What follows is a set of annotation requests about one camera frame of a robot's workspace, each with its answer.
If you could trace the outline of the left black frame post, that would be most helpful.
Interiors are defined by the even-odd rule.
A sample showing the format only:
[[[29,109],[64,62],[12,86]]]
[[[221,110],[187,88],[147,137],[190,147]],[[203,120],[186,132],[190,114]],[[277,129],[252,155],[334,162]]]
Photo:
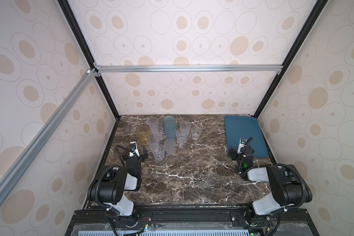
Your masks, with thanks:
[[[86,38],[84,37],[83,32],[81,31],[81,29],[79,27],[78,21],[72,11],[72,7],[70,6],[68,1],[57,0],[57,2],[58,2],[58,5],[60,6],[64,17],[66,18],[66,20],[67,20],[67,22],[74,34],[74,37],[75,37],[83,55],[84,55],[84,58],[86,59],[88,65],[89,65],[89,68],[97,69],[97,67],[94,64],[95,60],[93,58],[93,55],[90,51],[90,48],[89,48],[88,43],[86,41]],[[101,75],[98,75],[95,78],[96,78],[96,81],[97,81],[97,83],[104,95],[104,98],[106,99],[106,101],[109,105],[109,108],[110,108],[111,112],[113,113],[115,119],[116,120],[119,119],[121,116],[119,115],[119,112],[113,102],[113,99],[109,93],[109,90],[106,86],[104,79],[102,78]]]

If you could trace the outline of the yellow plastic cup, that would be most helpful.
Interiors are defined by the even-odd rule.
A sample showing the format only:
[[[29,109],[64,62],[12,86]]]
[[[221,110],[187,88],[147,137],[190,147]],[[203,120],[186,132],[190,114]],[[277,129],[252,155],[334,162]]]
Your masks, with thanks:
[[[147,138],[150,136],[150,129],[148,125],[146,124],[141,124],[137,126],[136,128],[136,133],[139,138],[139,140],[142,142],[142,144],[147,144]]]

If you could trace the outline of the teal plastic tray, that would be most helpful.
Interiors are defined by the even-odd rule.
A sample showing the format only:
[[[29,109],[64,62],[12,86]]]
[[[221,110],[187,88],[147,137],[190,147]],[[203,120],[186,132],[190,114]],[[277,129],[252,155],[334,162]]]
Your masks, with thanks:
[[[254,156],[267,158],[268,151],[257,119],[244,116],[226,116],[224,118],[227,149],[237,150],[240,139],[254,137],[251,147],[255,150]]]

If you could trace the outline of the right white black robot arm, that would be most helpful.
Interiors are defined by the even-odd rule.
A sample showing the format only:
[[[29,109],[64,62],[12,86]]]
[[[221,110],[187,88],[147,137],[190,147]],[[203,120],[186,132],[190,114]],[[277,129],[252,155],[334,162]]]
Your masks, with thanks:
[[[294,165],[273,163],[255,166],[254,150],[249,145],[229,150],[229,156],[237,162],[235,173],[243,180],[270,185],[269,194],[250,204],[253,215],[286,212],[312,201],[313,193]]]

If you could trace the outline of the black frame post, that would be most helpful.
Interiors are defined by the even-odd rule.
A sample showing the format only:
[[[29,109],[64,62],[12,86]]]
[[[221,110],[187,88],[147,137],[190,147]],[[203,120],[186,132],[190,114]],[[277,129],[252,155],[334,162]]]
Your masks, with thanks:
[[[57,2],[58,2],[58,5],[60,6],[64,17],[66,18],[66,20],[67,20],[67,22],[74,34],[74,37],[75,37],[83,55],[84,55],[84,58],[86,59],[88,65],[89,65],[89,68],[97,69],[97,67],[94,64],[95,60],[93,58],[93,55],[90,51],[90,48],[89,48],[88,43],[86,41],[86,38],[84,37],[83,32],[81,31],[81,29],[79,27],[78,21],[72,11],[72,7],[70,6],[68,1],[57,0]],[[113,99],[109,93],[109,90],[106,86],[104,79],[102,78],[101,75],[98,75],[95,78],[96,78],[96,81],[97,81],[97,83],[104,95],[104,98],[106,99],[106,101],[109,105],[109,108],[110,108],[111,112],[113,113],[115,119],[116,120],[119,119],[121,116],[119,115],[119,112],[113,102]]]
[[[325,6],[328,4],[328,0],[319,0],[316,1],[313,9],[311,10],[310,14],[308,15],[307,20],[304,22],[301,31],[299,32],[296,40],[294,41],[287,57],[282,63],[282,69],[272,80],[271,85],[269,86],[266,94],[264,95],[260,105],[258,106],[255,114],[253,115],[254,118],[258,119],[263,110],[265,109],[267,103],[269,102],[271,96],[277,89],[280,81],[282,80],[284,74],[287,72],[287,69],[293,62],[295,56],[298,54],[299,49],[302,47],[303,43],[305,42],[306,38],[308,37],[309,33],[312,31],[316,21],[318,20],[320,14],[324,10]]]

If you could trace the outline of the small clear cup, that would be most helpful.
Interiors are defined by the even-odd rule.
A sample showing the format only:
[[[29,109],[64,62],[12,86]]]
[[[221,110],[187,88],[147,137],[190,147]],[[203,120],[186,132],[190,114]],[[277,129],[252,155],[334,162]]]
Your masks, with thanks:
[[[194,139],[194,140],[199,139],[200,136],[201,136],[201,133],[202,133],[202,128],[201,127],[199,127],[199,126],[192,127],[192,129],[191,129],[191,137],[192,137],[192,139]]]

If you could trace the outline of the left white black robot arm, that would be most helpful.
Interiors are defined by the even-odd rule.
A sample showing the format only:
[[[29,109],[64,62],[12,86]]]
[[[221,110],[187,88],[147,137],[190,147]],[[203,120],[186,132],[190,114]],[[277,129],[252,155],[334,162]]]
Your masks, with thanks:
[[[131,216],[135,204],[125,191],[139,191],[142,184],[142,162],[148,159],[147,151],[124,158],[125,165],[104,165],[96,174],[87,192],[87,199],[118,216]]]

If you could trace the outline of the clear faceted cup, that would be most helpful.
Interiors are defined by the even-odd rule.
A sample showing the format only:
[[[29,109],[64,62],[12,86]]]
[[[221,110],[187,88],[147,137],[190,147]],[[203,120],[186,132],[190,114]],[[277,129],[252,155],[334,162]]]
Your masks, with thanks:
[[[180,146],[186,144],[187,139],[188,139],[188,134],[184,130],[176,131],[176,141]]]
[[[180,122],[180,131],[184,134],[184,136],[189,136],[191,130],[191,122],[183,120]]]

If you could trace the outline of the frosted grey cup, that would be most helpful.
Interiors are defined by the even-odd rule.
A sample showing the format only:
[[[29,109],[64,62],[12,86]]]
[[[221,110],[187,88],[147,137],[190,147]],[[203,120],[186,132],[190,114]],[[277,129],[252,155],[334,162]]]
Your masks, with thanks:
[[[164,141],[164,147],[168,155],[173,155],[176,150],[176,141],[174,139],[167,139]]]

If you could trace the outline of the clear faceted cup front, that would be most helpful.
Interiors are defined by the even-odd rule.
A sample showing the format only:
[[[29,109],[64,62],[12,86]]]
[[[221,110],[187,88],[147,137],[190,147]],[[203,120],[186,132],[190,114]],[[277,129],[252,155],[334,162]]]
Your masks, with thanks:
[[[187,139],[188,139],[188,134],[184,130],[176,131],[176,141],[180,146],[186,144]]]

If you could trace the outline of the clear textured cup middle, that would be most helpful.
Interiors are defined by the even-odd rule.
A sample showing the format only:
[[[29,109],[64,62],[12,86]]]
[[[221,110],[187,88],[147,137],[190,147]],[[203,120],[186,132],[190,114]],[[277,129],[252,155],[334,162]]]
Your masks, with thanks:
[[[161,126],[157,126],[152,130],[152,136],[159,143],[163,140],[164,129]]]

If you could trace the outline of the right black frame post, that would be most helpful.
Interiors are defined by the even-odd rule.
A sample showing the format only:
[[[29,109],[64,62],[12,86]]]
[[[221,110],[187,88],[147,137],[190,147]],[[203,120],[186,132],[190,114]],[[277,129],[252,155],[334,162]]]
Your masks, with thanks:
[[[258,106],[255,114],[253,115],[254,118],[258,119],[263,110],[265,109],[267,103],[269,102],[271,96],[277,89],[280,81],[282,80],[284,74],[287,72],[287,69],[293,62],[295,56],[298,54],[299,49],[302,47],[303,43],[305,42],[306,38],[308,37],[309,33],[312,31],[316,21],[318,20],[320,14],[324,10],[325,6],[328,4],[328,0],[319,0],[316,1],[313,9],[311,10],[310,14],[308,15],[307,20],[304,22],[301,31],[299,32],[296,40],[294,41],[287,57],[282,63],[282,69],[272,80],[271,85],[269,86],[266,94],[264,95],[260,105]]]

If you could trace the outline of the blue frosted cup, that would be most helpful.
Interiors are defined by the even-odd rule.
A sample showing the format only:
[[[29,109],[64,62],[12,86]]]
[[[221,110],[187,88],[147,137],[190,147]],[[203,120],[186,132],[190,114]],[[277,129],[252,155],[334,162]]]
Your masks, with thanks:
[[[165,127],[165,132],[166,132],[166,138],[167,139],[176,139],[176,122],[175,121],[168,121],[164,124]]]

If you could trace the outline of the left diagonal aluminium bar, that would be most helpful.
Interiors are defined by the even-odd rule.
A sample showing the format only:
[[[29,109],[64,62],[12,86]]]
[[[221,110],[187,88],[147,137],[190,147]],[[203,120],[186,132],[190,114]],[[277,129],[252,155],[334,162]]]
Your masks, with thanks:
[[[83,90],[96,75],[97,69],[91,68],[79,81],[71,93],[57,108],[51,118],[43,126],[30,144],[24,149],[19,158],[13,163],[6,174],[0,180],[0,207],[17,185],[21,177],[38,156],[56,128],[61,124],[72,106],[76,103]]]

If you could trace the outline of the clear textured cup front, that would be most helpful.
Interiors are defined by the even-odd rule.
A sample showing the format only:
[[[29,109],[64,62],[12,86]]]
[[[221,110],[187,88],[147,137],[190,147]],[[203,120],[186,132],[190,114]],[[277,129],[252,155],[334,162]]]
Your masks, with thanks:
[[[162,144],[154,144],[152,153],[156,161],[162,161],[165,158],[165,147]]]

